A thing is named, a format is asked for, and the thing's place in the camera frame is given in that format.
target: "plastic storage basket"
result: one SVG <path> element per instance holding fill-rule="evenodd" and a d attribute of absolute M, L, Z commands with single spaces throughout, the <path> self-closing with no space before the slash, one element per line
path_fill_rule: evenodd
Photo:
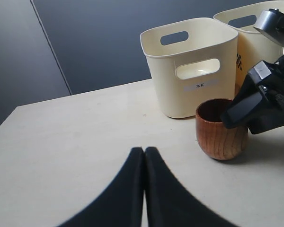
<path fill-rule="evenodd" d="M 186 40 L 162 44 L 179 33 L 186 33 Z M 206 100 L 234 98 L 236 30 L 212 18 L 194 18 L 147 30 L 140 40 L 166 116 L 194 116 Z"/>
<path fill-rule="evenodd" d="M 213 18 L 225 24 L 229 24 L 233 20 L 248 16 L 255 16 L 257 19 L 263 10 L 275 8 L 278 8 L 284 13 L 284 0 L 265 1 L 230 9 L 214 15 Z M 253 28 L 253 25 L 254 24 L 240 28 L 230 26 L 239 32 L 236 61 L 236 79 L 239 86 L 243 84 L 248 70 L 259 61 L 265 60 L 273 63 L 283 54 L 283 48 L 281 46 L 259 33 Z"/>

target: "wood grain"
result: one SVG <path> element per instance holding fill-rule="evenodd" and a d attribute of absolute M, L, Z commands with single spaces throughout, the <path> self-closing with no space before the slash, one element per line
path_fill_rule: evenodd
<path fill-rule="evenodd" d="M 196 111 L 196 137 L 202 151 L 218 160 L 238 156 L 247 146 L 248 128 L 226 129 L 219 116 L 230 100 L 210 100 Z"/>

